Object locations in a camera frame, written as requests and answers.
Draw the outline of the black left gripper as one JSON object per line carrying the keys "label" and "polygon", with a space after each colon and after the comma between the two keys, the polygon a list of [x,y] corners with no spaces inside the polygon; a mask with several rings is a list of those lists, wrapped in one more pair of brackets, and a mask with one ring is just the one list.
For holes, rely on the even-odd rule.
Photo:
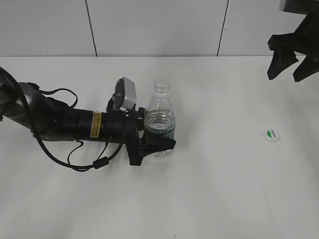
{"label": "black left gripper", "polygon": [[123,145],[126,146],[131,166],[140,166],[145,157],[162,160],[168,157],[174,149],[176,141],[163,137],[139,137],[144,130],[146,109],[112,110],[102,114],[101,139],[119,146],[110,156],[102,157],[105,166],[119,153]]}

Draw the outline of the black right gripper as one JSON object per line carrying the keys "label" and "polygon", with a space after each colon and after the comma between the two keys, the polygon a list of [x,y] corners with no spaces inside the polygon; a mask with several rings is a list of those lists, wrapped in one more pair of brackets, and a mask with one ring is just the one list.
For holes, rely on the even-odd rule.
{"label": "black right gripper", "polygon": [[319,2],[317,0],[282,0],[280,11],[305,16],[292,33],[272,35],[268,47],[274,51],[267,71],[269,80],[298,62],[295,52],[306,55],[293,73],[294,81],[300,82],[319,71]]}

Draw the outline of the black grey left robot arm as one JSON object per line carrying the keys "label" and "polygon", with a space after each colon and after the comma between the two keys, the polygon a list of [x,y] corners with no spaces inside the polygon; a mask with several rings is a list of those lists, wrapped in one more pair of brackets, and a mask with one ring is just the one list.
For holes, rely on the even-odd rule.
{"label": "black grey left robot arm", "polygon": [[175,147],[174,139],[146,134],[139,137],[144,130],[143,108],[114,110],[109,101],[107,112],[81,110],[51,98],[51,92],[41,91],[35,84],[20,82],[19,85],[29,111],[25,110],[17,89],[2,82],[0,117],[28,129],[32,129],[29,121],[32,118],[43,141],[100,141],[125,145],[131,166],[140,166],[145,156]]}

